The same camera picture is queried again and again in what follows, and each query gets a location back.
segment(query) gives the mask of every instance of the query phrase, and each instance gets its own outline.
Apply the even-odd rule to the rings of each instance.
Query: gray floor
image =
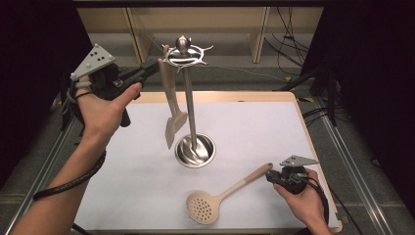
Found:
[[[177,36],[176,34],[156,35],[155,42],[159,47],[161,44],[173,44]],[[266,44],[263,46],[260,63],[253,64],[246,35],[195,34],[190,36],[192,36],[192,42],[202,48],[214,45],[214,48],[206,53],[205,61],[209,63],[209,67],[200,66],[192,70],[192,76],[195,78],[195,90],[271,91],[283,86],[287,76],[290,76],[292,79],[297,78],[295,75],[287,75],[278,69],[276,53]],[[269,38],[270,42],[278,45],[271,35],[267,35],[267,38]],[[305,45],[309,44],[311,38],[312,35],[298,36],[298,40]],[[132,45],[129,41],[129,35],[91,34],[91,39],[94,42],[100,43],[108,51],[111,51],[116,57],[119,66],[137,65]],[[152,48],[151,59],[161,56],[159,47],[155,45]],[[286,47],[283,47],[283,50],[293,58],[296,58],[294,50],[289,50]],[[280,66],[284,71],[300,72],[299,67],[287,60],[281,59]],[[308,88],[311,83],[312,80],[309,80],[297,87],[293,92],[298,97],[310,97]],[[161,90],[160,77],[157,74],[150,77],[145,91]],[[317,100],[324,100],[324,97],[318,97]],[[320,103],[318,102],[299,102],[303,113],[316,109],[319,105]],[[0,191],[0,234],[6,233],[7,227],[13,221],[14,215],[19,210],[26,194],[33,190],[36,191],[31,185],[34,181],[39,180],[39,178],[36,178],[38,172],[42,169],[45,161],[47,161],[51,151],[56,149],[54,148],[56,147],[54,146],[55,141],[58,138],[63,138],[60,131],[62,123],[60,111],[60,107],[58,107],[51,112],[27,156],[21,160],[7,184]],[[355,129],[354,124],[345,112],[342,109],[336,110],[338,126],[335,127],[335,130],[341,134],[343,141],[346,143],[347,153],[357,165],[358,173],[363,178],[365,186],[369,189],[369,195],[373,197],[373,201],[380,207],[393,234],[413,234],[413,231],[415,231],[413,217],[394,192],[382,168],[370,162],[371,151],[367,148],[359,131]],[[305,122],[318,116],[319,114],[307,117]],[[47,184],[75,148],[74,143],[79,140],[80,128],[80,124],[75,122],[69,130],[69,135],[64,136],[66,141],[64,141],[61,150],[57,153],[59,157],[54,161],[51,175],[45,177],[43,184]],[[333,136],[330,134],[331,130],[333,130],[333,126],[330,125],[325,117],[318,118],[308,127],[308,132],[328,184],[346,205],[346,208],[357,221],[364,234],[390,234],[388,232],[379,232],[378,225],[371,218],[370,215],[372,213],[368,211],[365,199],[359,193],[358,185],[353,181],[353,175],[350,174],[346,167],[342,149],[335,144]],[[340,218],[344,223],[341,234],[358,234],[354,225],[349,222],[350,219],[339,201],[335,200],[335,202]]]

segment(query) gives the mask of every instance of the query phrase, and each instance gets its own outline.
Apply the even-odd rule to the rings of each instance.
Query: table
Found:
[[[179,105],[185,95],[178,92]],[[290,92],[194,92],[197,131],[216,144],[212,162],[188,168],[168,150],[164,128],[170,116],[162,92],[142,92],[127,107],[131,125],[119,129],[107,159],[87,188],[75,223],[87,230],[137,233],[279,233],[304,227],[264,177],[226,198],[219,219],[201,225],[187,214],[185,200],[194,190],[218,195],[266,163],[290,155],[317,159]],[[176,140],[190,133],[186,124]],[[330,205],[329,226],[340,231],[336,207],[320,165]]]

